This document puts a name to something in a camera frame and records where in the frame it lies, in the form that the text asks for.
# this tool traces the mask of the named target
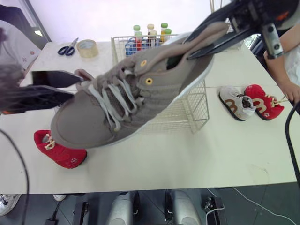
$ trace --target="power adapter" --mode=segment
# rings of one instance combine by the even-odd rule
[[[52,219],[48,219],[45,222],[45,225],[57,225],[58,220],[52,220]]]

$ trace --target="white wall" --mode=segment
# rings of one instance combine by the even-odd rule
[[[133,35],[139,24],[169,23],[172,33],[194,30],[209,14],[209,0],[30,0],[54,42],[79,39],[97,41]]]

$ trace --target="gray sneaker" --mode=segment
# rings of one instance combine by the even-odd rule
[[[68,148],[116,143],[137,132],[209,72],[212,55],[188,60],[227,32],[224,22],[210,24],[191,42],[138,52],[104,75],[78,85],[79,91],[55,114],[53,139]]]

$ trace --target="white sneaker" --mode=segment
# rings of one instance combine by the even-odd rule
[[[8,214],[17,202],[21,195],[0,195],[0,216]]]
[[[54,199],[58,202],[61,202],[66,198],[67,195],[53,195]]]
[[[239,121],[245,121],[252,116],[256,110],[249,96],[239,93],[233,86],[222,87],[219,99],[228,109],[230,114]]]

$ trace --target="black cable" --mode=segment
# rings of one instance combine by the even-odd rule
[[[22,166],[23,166],[23,170],[25,171],[25,177],[26,177],[26,199],[25,199],[25,205],[24,205],[24,209],[23,209],[23,216],[22,216],[22,223],[21,225],[25,225],[25,220],[26,220],[26,213],[27,213],[27,208],[28,208],[28,201],[29,201],[29,176],[28,176],[28,172],[27,172],[27,167],[25,164],[25,161],[23,159],[22,154],[20,153],[17,145],[15,144],[15,142],[11,139],[11,137],[2,129],[0,129],[0,132],[10,141],[10,143],[12,144],[12,146],[14,147],[16,153],[18,154]]]
[[[300,107],[300,102],[298,102],[297,104],[294,105],[294,107],[292,108],[292,110],[290,111],[289,115],[287,116],[286,122],[285,122],[285,136],[286,136],[286,140],[287,140],[287,144],[289,146],[290,149],[290,154],[291,154],[291,158],[292,158],[292,165],[294,167],[294,171],[295,171],[295,175],[296,175],[296,179],[297,179],[297,183],[300,189],[300,171],[299,171],[299,167],[297,164],[297,159],[295,156],[295,152],[294,152],[294,148],[291,142],[291,138],[290,138],[290,122],[291,122],[291,118],[294,114],[294,112],[296,111],[296,109]]]
[[[60,204],[62,203],[62,201],[60,201],[58,204],[57,204],[57,206],[56,206],[56,209],[55,209],[55,211],[54,211],[54,213],[53,213],[53,215],[52,215],[52,217],[51,217],[51,220],[56,220],[56,214],[57,214],[57,212],[58,212],[58,209],[60,208]]]

